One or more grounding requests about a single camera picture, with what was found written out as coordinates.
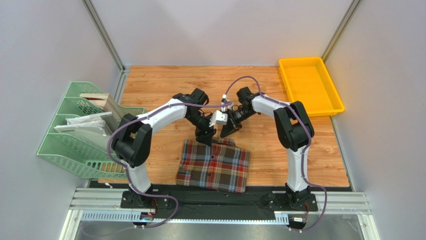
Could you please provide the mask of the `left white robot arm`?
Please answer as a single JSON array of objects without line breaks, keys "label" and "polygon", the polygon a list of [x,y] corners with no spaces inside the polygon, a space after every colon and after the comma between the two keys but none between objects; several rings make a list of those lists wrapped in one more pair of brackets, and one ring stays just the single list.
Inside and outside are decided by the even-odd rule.
[{"label": "left white robot arm", "polygon": [[146,168],[152,137],[159,130],[186,119],[195,126],[195,140],[211,146],[216,130],[211,125],[211,117],[204,116],[201,111],[208,103],[208,95],[196,88],[190,94],[174,95],[167,103],[150,112],[123,116],[106,144],[108,156],[124,168],[128,180],[128,190],[120,204],[122,208],[148,208],[155,205],[159,198],[147,193],[151,181]]}]

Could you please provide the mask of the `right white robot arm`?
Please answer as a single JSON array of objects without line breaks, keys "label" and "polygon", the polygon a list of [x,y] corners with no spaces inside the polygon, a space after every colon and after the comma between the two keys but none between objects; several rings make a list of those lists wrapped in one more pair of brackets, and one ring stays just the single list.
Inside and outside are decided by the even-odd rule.
[{"label": "right white robot arm", "polygon": [[254,114],[273,118],[279,142],[286,149],[288,165],[285,193],[277,202],[293,211],[317,211],[317,200],[307,180],[308,151],[315,132],[304,105],[300,101],[280,102],[261,92],[251,92],[248,87],[241,88],[236,95],[240,105],[226,110],[227,123],[220,137],[239,131],[242,122]]}]

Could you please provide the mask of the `plaid long sleeve shirt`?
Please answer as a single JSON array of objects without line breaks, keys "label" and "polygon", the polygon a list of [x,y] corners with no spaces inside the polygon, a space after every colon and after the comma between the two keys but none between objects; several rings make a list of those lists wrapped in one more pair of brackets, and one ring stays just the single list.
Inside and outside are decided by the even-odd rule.
[{"label": "plaid long sleeve shirt", "polygon": [[246,191],[251,152],[231,138],[211,140],[211,145],[185,139],[176,184],[241,194]]}]

